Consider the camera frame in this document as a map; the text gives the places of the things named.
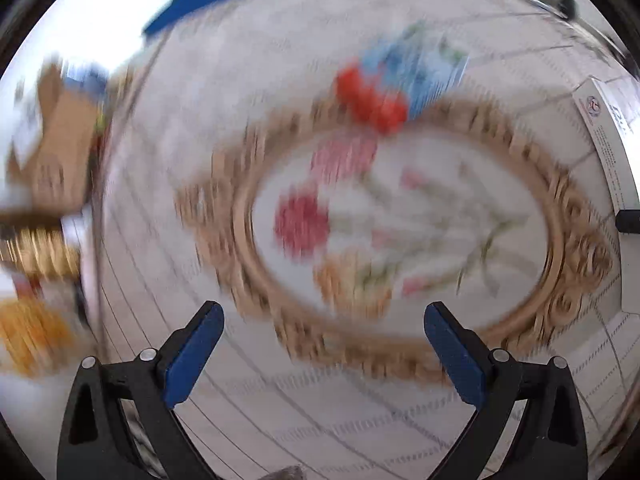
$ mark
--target yellow object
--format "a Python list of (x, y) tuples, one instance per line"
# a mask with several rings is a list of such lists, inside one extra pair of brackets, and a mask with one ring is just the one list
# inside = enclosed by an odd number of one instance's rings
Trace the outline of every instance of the yellow object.
[(28, 278), (77, 278), (80, 253), (65, 244), (62, 231), (21, 229), (0, 242), (0, 260)]
[(35, 299), (0, 302), (0, 365), (35, 377), (66, 362), (76, 338), (59, 313)]

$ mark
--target silver screw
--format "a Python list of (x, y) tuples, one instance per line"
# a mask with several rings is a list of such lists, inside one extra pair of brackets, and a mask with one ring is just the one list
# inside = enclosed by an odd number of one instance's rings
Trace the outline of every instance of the silver screw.
[(95, 365), (95, 357), (90, 355), (89, 357), (85, 357), (82, 359), (82, 368), (89, 369)]
[(156, 358), (156, 354), (157, 353), (158, 352), (156, 352), (155, 348), (146, 348), (145, 350), (140, 352), (140, 360), (141, 361), (153, 361)]
[(556, 357), (554, 357), (554, 365), (557, 368), (566, 368), (567, 366), (566, 359), (564, 357), (560, 357), (559, 355), (557, 355)]
[(509, 358), (511, 357), (509, 355), (509, 352), (507, 352), (506, 350), (503, 350), (502, 348), (496, 348), (493, 352), (492, 355), (494, 356), (494, 359), (496, 361), (498, 361), (499, 363), (505, 363), (509, 360)]

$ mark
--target table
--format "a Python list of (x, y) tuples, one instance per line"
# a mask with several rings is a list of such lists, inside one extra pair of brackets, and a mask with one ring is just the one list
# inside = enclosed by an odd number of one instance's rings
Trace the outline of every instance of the table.
[[(340, 286), (356, 287), (346, 276), (366, 264), (350, 244), (368, 244), (379, 257), (406, 225), (373, 240), (378, 224), (369, 218), (386, 213), (371, 213), (367, 190), (358, 188), (356, 198), (355, 184), (331, 187), (339, 167), (319, 169), (311, 187), (305, 175), (314, 176), (314, 150), (343, 152), (344, 139), (353, 139), (331, 98), (336, 71), (379, 35), (420, 19), (470, 54), (462, 86), (451, 107), (395, 143), (373, 148), (370, 136), (356, 137), (361, 144), (347, 149), (376, 157), (361, 161), (356, 176), (382, 175), (393, 200), (433, 182), (432, 164), (436, 176), (449, 171), (442, 178), (456, 196), (463, 195), (456, 178), (491, 183), (464, 197), (486, 193), (501, 212), (517, 205), (510, 225), (527, 228), (504, 243), (516, 253), (511, 267), (529, 267), (530, 278), (496, 270), (502, 289), (492, 290), (492, 278), (479, 271), (462, 285), (458, 277), (458, 287), (441, 280), (434, 297), (433, 280), (425, 281), (433, 269), (418, 266), (345, 296)], [(225, 336), (176, 413), (219, 475), (258, 478), (299, 463), (314, 479), (424, 478), (472, 413), (435, 381), (437, 363), (416, 342), (420, 305), (445, 295), (492, 342), (502, 338), (536, 362), (567, 359), (596, 460), (631, 400), (640, 319), (620, 310), (612, 204), (570, 95), (588, 75), (615, 88), (636, 127), (638, 90), (625, 70), (518, 0), (229, 0), (183, 20), (160, 39), (114, 121), (98, 247), (108, 355), (128, 360), (158, 348), (204, 300), (217, 300)], [(478, 107), (486, 100), (495, 105)], [(484, 131), (474, 118), (500, 132), (499, 147), (474, 144)], [(332, 139), (338, 147), (325, 144)], [(408, 162), (402, 174), (400, 159)], [(375, 187), (370, 194), (375, 199)], [(277, 227), (293, 199), (313, 210), (314, 229), (330, 222), (330, 237), (314, 238), (327, 243), (324, 251), (316, 242), (287, 242)], [(344, 217), (327, 219), (350, 204), (360, 217), (347, 227)], [(553, 272), (559, 278), (545, 281)], [(552, 286), (560, 286), (555, 296)], [(462, 298), (479, 306), (465, 308)], [(522, 409), (514, 407), (485, 475), (499, 468)]]

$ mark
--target red and blue object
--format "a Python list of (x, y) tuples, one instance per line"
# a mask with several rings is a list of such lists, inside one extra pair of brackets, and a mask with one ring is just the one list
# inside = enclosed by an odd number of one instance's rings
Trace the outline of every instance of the red and blue object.
[(462, 79), (468, 56), (446, 41), (424, 39), (414, 25), (396, 41), (381, 41), (338, 72), (338, 99), (354, 118), (392, 134)]

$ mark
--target carved frame border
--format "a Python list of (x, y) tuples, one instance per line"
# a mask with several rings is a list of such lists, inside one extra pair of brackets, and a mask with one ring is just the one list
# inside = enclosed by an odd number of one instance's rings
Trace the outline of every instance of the carved frame border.
[[(577, 318), (582, 295), (594, 291), (611, 268), (604, 237), (590, 223), (588, 200), (568, 171), (515, 131), (491, 102), (441, 100), (417, 121), (443, 126), (488, 150), (519, 177), (544, 213), (547, 258), (538, 284), (510, 313), (479, 330), (490, 347), (531, 352)], [(290, 150), (348, 123), (346, 110), (330, 95), (316, 100), (308, 114), (281, 112), (265, 124), (250, 124), (241, 142), (213, 153), (210, 174), (177, 192), (177, 212), (194, 231), (201, 263), (215, 269), (238, 312), (271, 317), (292, 358), (344, 364), (373, 377), (439, 380), (442, 369), (426, 340), (355, 334), (305, 308), (274, 280), (255, 249), (252, 206), (260, 180)]]

